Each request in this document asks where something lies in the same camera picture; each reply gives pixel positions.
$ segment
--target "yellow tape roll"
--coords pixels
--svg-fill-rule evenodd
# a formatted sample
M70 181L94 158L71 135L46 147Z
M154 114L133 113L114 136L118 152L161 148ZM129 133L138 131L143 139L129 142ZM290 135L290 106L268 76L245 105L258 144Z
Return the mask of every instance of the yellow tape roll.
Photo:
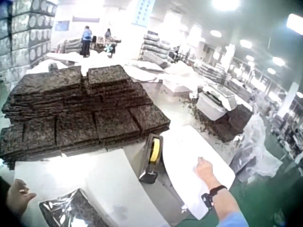
M160 152L160 140L158 138L153 139L153 150L151 151L150 162L156 162Z

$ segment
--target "white plastic bag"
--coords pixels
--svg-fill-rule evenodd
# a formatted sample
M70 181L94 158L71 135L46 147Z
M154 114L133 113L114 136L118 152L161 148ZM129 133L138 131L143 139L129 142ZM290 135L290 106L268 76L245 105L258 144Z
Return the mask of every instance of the white plastic bag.
M241 182L254 174L274 177L282 162L270 154L264 145L266 127L260 115L255 114L244 128L244 140L232 162L231 169Z

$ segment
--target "plastic sheet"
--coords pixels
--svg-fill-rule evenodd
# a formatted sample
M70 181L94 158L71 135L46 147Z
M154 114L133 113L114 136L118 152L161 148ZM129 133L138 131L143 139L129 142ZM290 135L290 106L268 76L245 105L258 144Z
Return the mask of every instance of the plastic sheet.
M241 182L254 174L274 177L282 162L265 148L266 127L262 118L255 114L244 128L244 140L232 162L231 169Z
M39 208L49 227L108 227L81 189L56 200L41 202Z

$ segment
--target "blue sleeve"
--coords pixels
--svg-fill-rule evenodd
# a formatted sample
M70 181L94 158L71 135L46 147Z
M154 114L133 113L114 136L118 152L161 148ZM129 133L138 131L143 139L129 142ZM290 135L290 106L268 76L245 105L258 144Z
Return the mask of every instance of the blue sleeve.
M241 212L235 212L223 219L218 227L249 227L249 225Z

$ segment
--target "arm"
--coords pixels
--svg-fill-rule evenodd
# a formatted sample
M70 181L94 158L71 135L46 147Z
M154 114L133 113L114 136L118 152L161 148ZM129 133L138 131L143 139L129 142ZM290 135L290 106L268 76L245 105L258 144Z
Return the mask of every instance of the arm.
M196 174L206 183L209 190L221 185L213 174L213 165L202 157L198 159ZM221 189L218 191L218 193L213 197L213 202L220 222L224 221L226 218L228 218L228 216L235 213L242 215L235 198L227 189Z

